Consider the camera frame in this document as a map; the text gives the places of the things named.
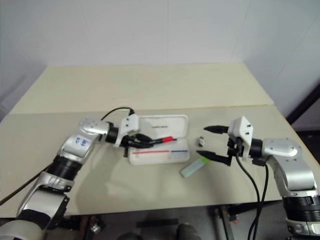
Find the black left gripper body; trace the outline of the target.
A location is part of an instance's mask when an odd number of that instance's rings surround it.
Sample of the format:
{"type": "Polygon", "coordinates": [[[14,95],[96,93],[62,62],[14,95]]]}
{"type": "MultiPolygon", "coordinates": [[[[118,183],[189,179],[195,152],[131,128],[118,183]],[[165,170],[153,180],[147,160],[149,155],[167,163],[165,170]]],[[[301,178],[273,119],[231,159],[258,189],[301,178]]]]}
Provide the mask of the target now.
{"type": "Polygon", "coordinates": [[[127,158],[129,155],[129,147],[139,148],[141,146],[141,142],[139,140],[139,133],[134,135],[126,135],[122,138],[120,146],[124,148],[123,157],[127,158]]]}

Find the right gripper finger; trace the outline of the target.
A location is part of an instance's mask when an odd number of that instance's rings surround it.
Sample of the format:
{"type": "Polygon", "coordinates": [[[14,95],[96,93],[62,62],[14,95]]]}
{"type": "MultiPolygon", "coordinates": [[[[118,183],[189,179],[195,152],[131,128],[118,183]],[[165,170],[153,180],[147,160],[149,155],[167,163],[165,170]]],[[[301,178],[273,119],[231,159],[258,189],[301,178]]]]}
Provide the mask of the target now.
{"type": "Polygon", "coordinates": [[[212,125],[203,128],[205,131],[215,133],[215,134],[227,134],[229,127],[223,125],[212,125]]]}
{"type": "Polygon", "coordinates": [[[199,155],[201,155],[202,157],[204,157],[204,158],[206,158],[206,159],[208,159],[210,161],[223,163],[225,165],[229,165],[230,164],[229,157],[217,155],[215,152],[211,152],[211,151],[207,151],[207,150],[197,150],[196,152],[199,155]]]}

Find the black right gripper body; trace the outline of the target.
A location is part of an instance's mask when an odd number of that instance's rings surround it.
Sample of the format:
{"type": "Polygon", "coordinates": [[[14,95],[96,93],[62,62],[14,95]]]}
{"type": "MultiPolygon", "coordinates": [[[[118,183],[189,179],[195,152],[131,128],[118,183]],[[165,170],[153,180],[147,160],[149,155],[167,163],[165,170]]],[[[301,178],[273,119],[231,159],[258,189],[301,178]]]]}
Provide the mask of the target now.
{"type": "Polygon", "coordinates": [[[232,159],[235,157],[236,161],[240,160],[240,157],[243,156],[244,151],[244,141],[240,137],[228,138],[227,142],[227,166],[231,166],[232,159]]]}

